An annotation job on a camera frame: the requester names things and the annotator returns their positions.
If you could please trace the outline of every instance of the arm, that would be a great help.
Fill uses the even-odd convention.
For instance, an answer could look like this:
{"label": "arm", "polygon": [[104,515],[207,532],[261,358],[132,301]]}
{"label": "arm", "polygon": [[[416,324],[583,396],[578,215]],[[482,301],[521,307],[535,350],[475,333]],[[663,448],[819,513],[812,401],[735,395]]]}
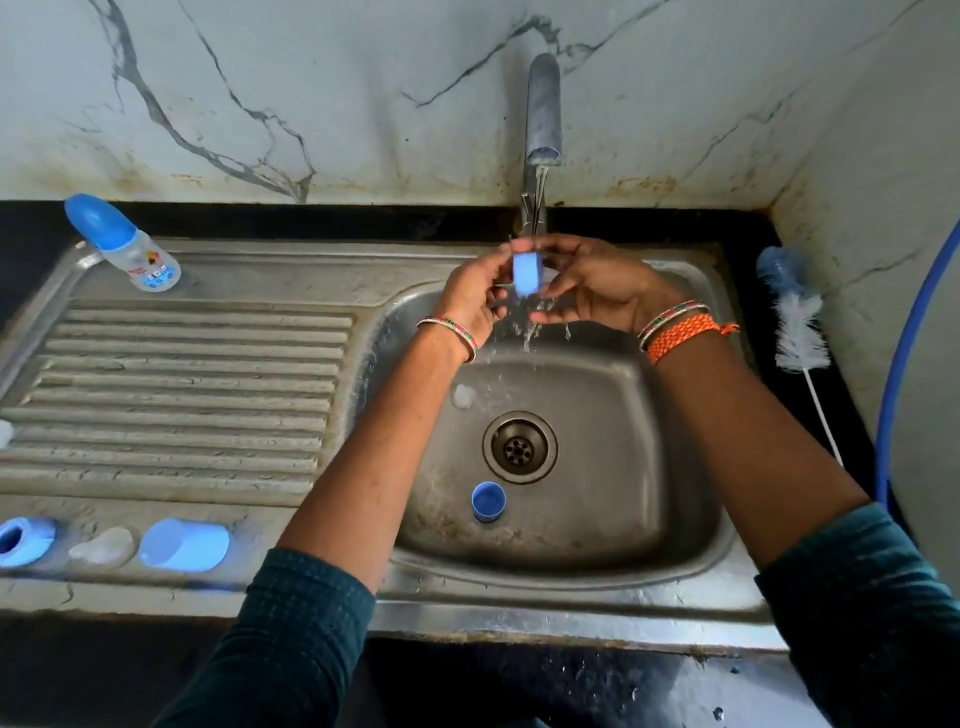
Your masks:
{"label": "arm", "polygon": [[[458,268],[435,315],[477,344],[506,309],[506,246]],[[426,326],[280,537],[236,623],[164,726],[332,725],[363,650],[423,451],[469,348]]]}
{"label": "arm", "polygon": [[[520,240],[560,274],[543,295],[570,308],[537,323],[597,321],[638,333],[684,297],[599,240]],[[905,724],[953,711],[944,665],[960,659],[960,608],[878,506],[716,333],[657,370],[697,439],[727,510],[761,568],[757,584],[817,705],[838,726]]]}

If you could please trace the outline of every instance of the marble vein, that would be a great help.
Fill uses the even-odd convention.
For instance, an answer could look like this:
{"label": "marble vein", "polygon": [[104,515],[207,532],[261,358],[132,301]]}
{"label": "marble vein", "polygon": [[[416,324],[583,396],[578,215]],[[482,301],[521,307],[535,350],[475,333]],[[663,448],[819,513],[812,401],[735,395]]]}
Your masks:
{"label": "marble vein", "polygon": [[897,25],[897,23],[899,23],[901,20],[903,20],[903,19],[907,16],[907,14],[910,13],[910,11],[914,10],[914,9],[915,9],[918,5],[920,5],[923,1],[924,1],[924,0],[913,0],[912,3],[910,3],[906,8],[904,8],[903,10],[901,10],[901,11],[894,17],[894,19],[891,20],[889,23],[887,23],[883,28],[881,28],[880,30],[876,31],[875,33],[870,34],[869,36],[865,37],[863,40],[860,40],[860,41],[856,42],[854,45],[852,45],[850,48],[848,48],[848,49],[844,52],[844,54],[843,54],[843,55],[844,55],[844,58],[846,58],[847,56],[849,56],[849,55],[851,55],[851,54],[853,54],[853,53],[856,53],[856,52],[857,52],[858,50],[860,50],[861,48],[863,48],[863,47],[865,47],[865,46],[868,46],[868,45],[870,45],[871,43],[873,43],[874,41],[880,40],[882,37],[886,36],[886,35],[890,32],[890,30],[891,30],[895,25]]}
{"label": "marble vein", "polygon": [[118,84],[120,80],[123,79],[132,85],[137,93],[140,94],[140,97],[147,107],[147,113],[151,121],[166,131],[183,150],[205,159],[213,167],[236,180],[269,189],[285,197],[291,197],[297,202],[306,202],[306,194],[303,193],[300,188],[292,188],[286,184],[284,180],[278,182],[267,174],[264,174],[263,170],[267,169],[267,171],[270,171],[270,168],[264,167],[262,159],[256,165],[249,165],[239,159],[234,159],[228,155],[207,149],[200,144],[195,144],[178,132],[163,110],[163,106],[156,98],[156,95],[140,73],[130,26],[128,26],[127,19],[117,5],[116,0],[87,0],[87,2],[97,13],[100,25],[104,30],[104,34],[107,37],[113,53],[112,76],[114,88],[118,90],[118,96]]}
{"label": "marble vein", "polygon": [[726,132],[723,132],[719,136],[715,136],[710,142],[709,146],[707,147],[707,150],[700,157],[699,161],[697,161],[696,164],[690,167],[690,170],[684,175],[684,180],[685,181],[689,180],[698,169],[704,166],[704,163],[710,158],[710,155],[713,154],[714,150],[716,150],[717,147],[723,144],[731,134],[736,132],[746,122],[753,121],[759,124],[760,126],[764,126],[764,127],[768,126],[774,119],[777,118],[777,116],[783,110],[783,107],[791,99],[793,99],[794,96],[796,96],[804,88],[806,88],[807,84],[809,84],[809,81],[804,81],[802,84],[794,88],[792,91],[786,94],[786,96],[779,99],[770,108],[769,111],[766,111],[766,112],[764,112],[763,110],[751,111],[750,113],[745,114],[743,117],[741,117],[740,120],[737,121],[736,124],[730,127]]}
{"label": "marble vein", "polygon": [[467,70],[461,73],[457,78],[455,78],[451,83],[446,85],[444,88],[441,88],[439,91],[434,93],[432,96],[426,99],[418,99],[412,94],[401,91],[400,95],[403,98],[411,102],[415,108],[422,109],[423,107],[428,107],[433,104],[437,99],[444,96],[449,91],[453,90],[460,83],[468,79],[470,76],[475,74],[477,71],[481,70],[486,66],[490,61],[492,61],[497,54],[503,51],[510,43],[516,40],[519,37],[526,36],[528,33],[537,33],[540,37],[543,38],[543,41],[550,48],[550,52],[557,57],[557,60],[560,62],[561,72],[564,76],[569,76],[571,73],[580,68],[584,63],[590,60],[590,58],[601,48],[607,45],[615,37],[619,36],[623,31],[635,26],[641,20],[649,17],[664,5],[668,5],[675,0],[660,0],[658,3],[649,5],[646,8],[635,12],[630,17],[626,18],[618,25],[616,25],[606,36],[601,38],[597,43],[568,43],[566,45],[561,44],[561,32],[562,28],[554,26],[554,22],[551,18],[546,15],[532,15],[529,18],[524,18],[520,22],[513,25],[510,30],[507,32],[507,35],[500,40],[490,52],[487,53],[482,59],[471,65]]}
{"label": "marble vein", "polygon": [[911,260],[915,260],[916,258],[918,258],[923,251],[924,251],[924,246],[920,246],[920,247],[916,248],[915,250],[911,251],[910,253],[908,253],[908,254],[906,254],[906,255],[903,255],[903,256],[897,258],[896,260],[894,260],[894,261],[891,262],[891,263],[886,263],[885,265],[875,265],[875,266],[872,267],[872,268],[868,268],[867,270],[863,271],[862,273],[860,273],[860,274],[857,275],[857,276],[854,276],[854,277],[851,278],[850,280],[847,280],[847,281],[841,283],[840,285],[836,286],[835,288],[829,289],[827,292],[825,292],[824,296],[825,296],[825,297],[826,297],[826,296],[833,296],[833,295],[839,293],[840,291],[843,291],[843,290],[845,290],[845,289],[847,289],[847,288],[850,288],[850,287],[852,287],[852,286],[858,285],[859,283],[862,283],[864,280],[866,280],[866,279],[868,279],[868,278],[870,278],[870,277],[872,277],[872,276],[875,276],[875,275],[878,274],[878,273],[889,273],[890,271],[896,270],[897,268],[899,268],[899,267],[900,267],[901,265],[903,265],[904,263],[908,263],[908,262],[910,262]]}
{"label": "marble vein", "polygon": [[[279,179],[280,183],[288,189],[287,194],[297,200],[297,202],[305,203],[310,195],[310,184],[313,182],[313,178],[317,176],[317,170],[310,161],[310,153],[307,151],[306,140],[303,138],[303,135],[292,129],[287,122],[285,122],[275,113],[271,111],[267,112],[264,110],[248,109],[243,105],[243,102],[240,101],[240,97],[237,96],[236,91],[233,90],[233,87],[227,80],[227,76],[220,65],[220,59],[217,58],[217,54],[214,53],[213,47],[206,39],[206,36],[204,36],[204,34],[201,32],[200,27],[197,25],[197,21],[193,19],[193,15],[191,15],[190,11],[183,5],[182,0],[179,0],[179,2],[180,9],[183,10],[183,14],[186,15],[187,20],[190,21],[190,25],[192,25],[194,31],[196,31],[197,37],[204,45],[207,54],[213,59],[213,64],[217,69],[217,74],[220,76],[220,80],[224,82],[224,87],[227,89],[227,94],[229,94],[230,100],[251,119],[262,124],[264,129],[267,130],[267,134],[270,135],[270,149],[267,151],[267,154],[264,155],[263,159],[260,160],[260,164],[274,173],[276,178]],[[291,178],[291,176],[283,170],[277,169],[268,161],[268,159],[270,159],[271,152],[276,148],[277,130],[279,130],[281,133],[291,136],[300,146],[300,153],[303,155],[303,164],[307,170],[307,174],[297,180]]]}

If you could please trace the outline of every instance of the sink basin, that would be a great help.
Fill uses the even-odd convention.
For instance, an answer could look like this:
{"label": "sink basin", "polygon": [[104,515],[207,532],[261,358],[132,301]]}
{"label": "sink basin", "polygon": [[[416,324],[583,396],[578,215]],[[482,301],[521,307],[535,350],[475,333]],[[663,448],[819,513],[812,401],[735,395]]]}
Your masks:
{"label": "sink basin", "polygon": [[[354,416],[439,295],[439,285],[422,286],[385,308]],[[394,561],[460,580],[553,589],[636,585],[709,566],[732,534],[633,337],[593,323],[534,329],[529,305],[513,301],[457,375]],[[498,521],[481,523],[470,495],[489,480],[506,490],[507,507]]]}

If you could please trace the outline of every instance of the hand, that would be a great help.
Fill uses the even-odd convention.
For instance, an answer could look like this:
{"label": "hand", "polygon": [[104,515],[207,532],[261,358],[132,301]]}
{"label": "hand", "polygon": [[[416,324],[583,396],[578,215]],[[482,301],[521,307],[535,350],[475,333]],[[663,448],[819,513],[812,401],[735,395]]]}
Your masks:
{"label": "hand", "polygon": [[496,253],[457,268],[450,274],[433,315],[460,324],[470,332],[478,348],[486,344],[493,324],[507,315],[505,305],[490,308],[490,304],[507,298],[507,290],[493,288],[493,284],[509,276],[507,263],[513,254],[509,245],[501,245]]}
{"label": "hand", "polygon": [[532,311],[534,324],[595,321],[636,335],[663,311],[686,300],[649,265],[603,240],[555,234],[519,238],[512,246],[514,253],[544,251],[543,264],[560,271],[541,296],[557,299],[569,291],[576,297],[569,308]]}

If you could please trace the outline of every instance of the stainless steel sink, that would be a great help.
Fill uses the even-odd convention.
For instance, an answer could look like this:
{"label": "stainless steel sink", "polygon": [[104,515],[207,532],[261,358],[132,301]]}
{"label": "stainless steel sink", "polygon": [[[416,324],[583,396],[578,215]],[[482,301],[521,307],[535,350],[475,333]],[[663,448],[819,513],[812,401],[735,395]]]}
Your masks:
{"label": "stainless steel sink", "polygon": [[[355,414],[383,385],[439,286],[386,309]],[[730,545],[697,449],[632,337],[592,323],[533,329],[526,301],[458,374],[400,528],[397,563],[487,584],[610,588],[702,570]],[[452,393],[467,387],[454,403]],[[507,492],[495,523],[471,492]]]}
{"label": "stainless steel sink", "polygon": [[[0,609],[234,617],[416,320],[488,249],[162,245],[184,270],[170,292],[136,290],[81,246],[0,342],[0,419],[14,427],[0,521],[59,529],[47,556],[0,573]],[[709,251],[629,255],[732,320]],[[451,387],[372,632],[783,651],[756,569],[633,343],[591,325],[525,342],[526,320],[516,305]],[[459,385],[470,407],[454,406]],[[469,503],[482,480],[509,495],[488,525]],[[187,580],[69,556],[108,528],[139,538],[169,517],[227,525],[224,563]]]}

